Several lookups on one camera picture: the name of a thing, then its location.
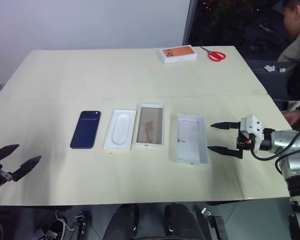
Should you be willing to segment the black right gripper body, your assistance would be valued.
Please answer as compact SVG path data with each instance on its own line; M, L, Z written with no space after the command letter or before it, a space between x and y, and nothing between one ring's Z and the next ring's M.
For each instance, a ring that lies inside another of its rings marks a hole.
M251 151L255 148L255 135L252 133L248 134L246 137L241 131L238 132L238 137L236 139L236 148L238 149L237 158L243 158L243 151Z

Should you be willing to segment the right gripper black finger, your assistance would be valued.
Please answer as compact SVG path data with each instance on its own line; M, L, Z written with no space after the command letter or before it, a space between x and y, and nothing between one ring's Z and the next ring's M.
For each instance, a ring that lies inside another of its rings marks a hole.
M217 122L210 125L212 128L221 130L240 129L240 122Z
M224 156L236 157L238 159L242 158L241 150L228 149L227 147L223 147L223 146L208 146L207 148L213 152L216 152Z

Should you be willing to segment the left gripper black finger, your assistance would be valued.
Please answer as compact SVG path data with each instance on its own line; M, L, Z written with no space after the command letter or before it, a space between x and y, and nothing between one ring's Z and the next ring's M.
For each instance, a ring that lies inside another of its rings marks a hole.
M41 160L41 155L33 157L24 162L19 169L13 172L13 181L17 182L25 175L27 175Z
M7 145L2 148L0 148L0 160L8 157L10 154L12 154L20 145L19 144L12 144Z

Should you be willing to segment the person's bare hand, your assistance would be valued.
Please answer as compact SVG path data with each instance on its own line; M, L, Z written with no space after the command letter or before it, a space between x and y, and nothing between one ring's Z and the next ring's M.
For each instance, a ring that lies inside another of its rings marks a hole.
M297 121L300 120L300 110L296 109L293 111L286 111L283 113L283 116L289 125L293 126Z

